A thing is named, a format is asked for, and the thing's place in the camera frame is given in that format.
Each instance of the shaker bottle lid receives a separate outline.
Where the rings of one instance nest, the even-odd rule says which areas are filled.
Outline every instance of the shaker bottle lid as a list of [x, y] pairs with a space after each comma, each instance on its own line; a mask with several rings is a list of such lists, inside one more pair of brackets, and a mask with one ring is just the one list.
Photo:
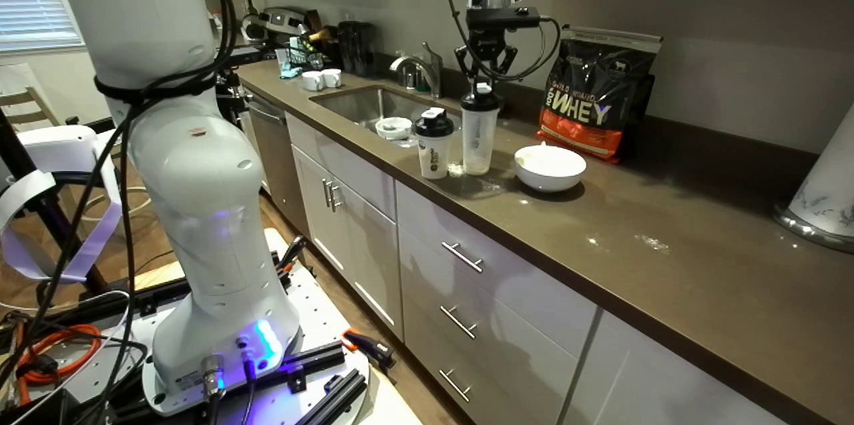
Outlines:
[[415, 134], [427, 138], [442, 138], [454, 133], [454, 122], [444, 108], [433, 107], [421, 114], [415, 122]]
[[479, 83], [475, 93], [464, 96], [460, 105], [466, 111], [494, 111], [504, 105], [504, 99], [493, 93], [488, 83]]

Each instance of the dishwasher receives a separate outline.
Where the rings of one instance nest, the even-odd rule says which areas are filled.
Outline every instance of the dishwasher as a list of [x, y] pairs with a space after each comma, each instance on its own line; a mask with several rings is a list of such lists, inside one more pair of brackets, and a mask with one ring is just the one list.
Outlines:
[[299, 234], [310, 238], [284, 111], [254, 94], [247, 94], [246, 101], [272, 203]]

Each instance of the faucet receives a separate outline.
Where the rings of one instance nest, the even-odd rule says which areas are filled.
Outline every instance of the faucet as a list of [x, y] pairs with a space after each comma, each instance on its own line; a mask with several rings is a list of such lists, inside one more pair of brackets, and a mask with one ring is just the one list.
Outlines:
[[430, 63], [418, 57], [400, 57], [391, 63], [390, 69], [391, 71], [397, 71], [401, 65], [414, 64], [415, 67], [421, 70], [424, 78], [427, 79], [427, 84], [430, 85], [430, 96], [434, 99], [439, 99], [439, 97], [442, 97], [442, 57], [435, 51], [430, 50], [430, 46], [427, 45], [426, 41], [421, 46], [424, 46], [424, 50], [427, 50], [430, 54]]

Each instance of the backsplash wall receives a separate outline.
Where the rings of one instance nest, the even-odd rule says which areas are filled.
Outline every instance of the backsplash wall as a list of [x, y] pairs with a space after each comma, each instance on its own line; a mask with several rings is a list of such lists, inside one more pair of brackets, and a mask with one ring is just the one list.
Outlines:
[[[207, 0], [211, 9], [217, 0]], [[464, 0], [454, 0], [461, 6]], [[524, 0], [561, 23], [665, 37], [649, 114], [820, 152], [854, 102], [854, 0]], [[254, 0], [316, 8], [324, 23], [351, 14], [381, 29], [378, 50], [422, 41], [458, 67], [460, 37], [445, 0]], [[546, 29], [549, 45], [553, 29]], [[536, 59], [540, 35], [509, 35], [516, 70]], [[551, 63], [525, 79], [542, 89]], [[540, 103], [531, 103], [539, 107]]]

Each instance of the window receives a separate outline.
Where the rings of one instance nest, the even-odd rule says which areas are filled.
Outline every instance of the window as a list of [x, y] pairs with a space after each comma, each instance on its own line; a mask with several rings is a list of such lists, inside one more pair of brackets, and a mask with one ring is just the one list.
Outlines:
[[82, 44], [63, 0], [0, 0], [0, 52]]

